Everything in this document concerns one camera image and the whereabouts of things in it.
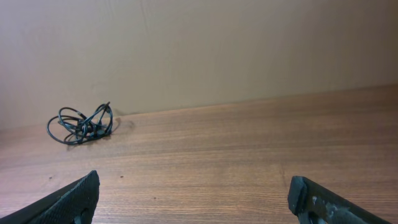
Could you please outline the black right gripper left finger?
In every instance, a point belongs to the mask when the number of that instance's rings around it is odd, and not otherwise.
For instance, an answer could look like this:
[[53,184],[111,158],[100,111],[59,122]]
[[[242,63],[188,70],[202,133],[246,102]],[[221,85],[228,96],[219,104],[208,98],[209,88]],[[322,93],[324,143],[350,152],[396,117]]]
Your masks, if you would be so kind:
[[52,194],[1,218],[1,224],[91,224],[100,194],[93,170]]

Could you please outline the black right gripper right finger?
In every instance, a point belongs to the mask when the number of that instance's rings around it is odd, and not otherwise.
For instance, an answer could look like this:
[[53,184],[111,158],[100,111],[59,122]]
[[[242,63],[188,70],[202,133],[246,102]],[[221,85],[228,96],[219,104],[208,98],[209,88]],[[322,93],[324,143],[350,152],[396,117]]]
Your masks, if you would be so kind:
[[390,224],[302,176],[292,177],[287,201],[300,224]]

